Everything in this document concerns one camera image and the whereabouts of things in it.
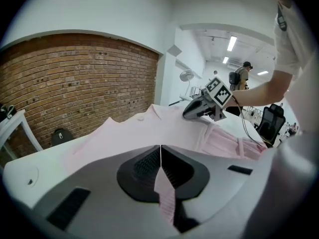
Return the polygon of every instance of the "black bag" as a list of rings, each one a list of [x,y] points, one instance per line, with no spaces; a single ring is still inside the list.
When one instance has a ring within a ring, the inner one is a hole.
[[[70,131],[67,129],[59,128],[54,131],[54,134],[51,138],[52,146],[57,146],[59,144],[65,143],[67,141],[73,140],[73,136],[71,135]]]
[[[15,114],[16,114],[16,109],[15,109],[15,107],[14,107],[14,106],[9,106],[9,108],[8,108],[8,110],[7,110],[7,112],[6,112],[6,117],[7,117],[8,119],[10,119],[10,118],[12,118],[13,115],[15,115]]]
[[[242,70],[239,70],[238,73],[236,73],[236,72],[230,72],[229,73],[228,80],[229,80],[230,84],[238,85],[240,83],[240,74],[239,74],[239,72],[241,72]]]
[[[6,107],[0,103],[0,122],[6,119]]]

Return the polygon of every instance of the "brick wall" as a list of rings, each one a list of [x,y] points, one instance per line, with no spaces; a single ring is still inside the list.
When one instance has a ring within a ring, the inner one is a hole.
[[[144,112],[154,101],[157,61],[150,50],[97,35],[35,38],[1,54],[0,103],[25,109],[35,137],[48,148],[57,128],[81,137],[108,117],[124,121]],[[18,156],[34,152],[21,129],[9,144]]]

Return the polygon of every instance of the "fan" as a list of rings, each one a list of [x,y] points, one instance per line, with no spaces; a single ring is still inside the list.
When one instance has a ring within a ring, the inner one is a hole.
[[[185,95],[184,96],[180,95],[179,97],[184,99],[184,100],[192,101],[193,98],[188,97],[187,92],[188,92],[188,89],[190,87],[190,80],[194,78],[194,72],[190,69],[187,69],[180,74],[179,78],[182,82],[188,81],[188,87],[187,87],[187,90],[185,92]]]

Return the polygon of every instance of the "electric cable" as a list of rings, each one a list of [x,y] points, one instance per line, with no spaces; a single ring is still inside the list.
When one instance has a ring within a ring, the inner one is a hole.
[[[256,141],[255,139],[253,139],[253,138],[249,135],[248,130],[247,130],[247,127],[246,127],[246,123],[245,123],[245,120],[244,120],[244,115],[243,115],[243,112],[242,112],[242,110],[241,110],[241,108],[240,108],[240,105],[239,105],[237,99],[236,99],[234,96],[232,96],[232,98],[233,98],[233,100],[236,102],[237,107],[238,107],[238,109],[239,109],[239,111],[240,111],[241,121],[242,121],[242,124],[243,124],[245,133],[247,134],[247,136],[248,136],[251,140],[253,140],[255,143],[257,143],[259,146],[263,147],[258,141]],[[271,143],[268,142],[267,140],[263,139],[263,141],[271,145]]]

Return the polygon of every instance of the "white ironing table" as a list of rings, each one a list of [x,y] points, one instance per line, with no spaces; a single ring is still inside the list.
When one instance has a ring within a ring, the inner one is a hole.
[[[176,105],[186,107],[188,103],[184,101]],[[244,131],[242,119],[228,112],[224,113],[227,118],[216,123],[235,137],[248,137]],[[253,139],[262,142],[248,121],[246,121],[246,127]],[[2,180],[9,194],[33,208],[47,191],[70,175],[62,164],[62,157],[83,143],[86,137],[83,136],[7,163]]]

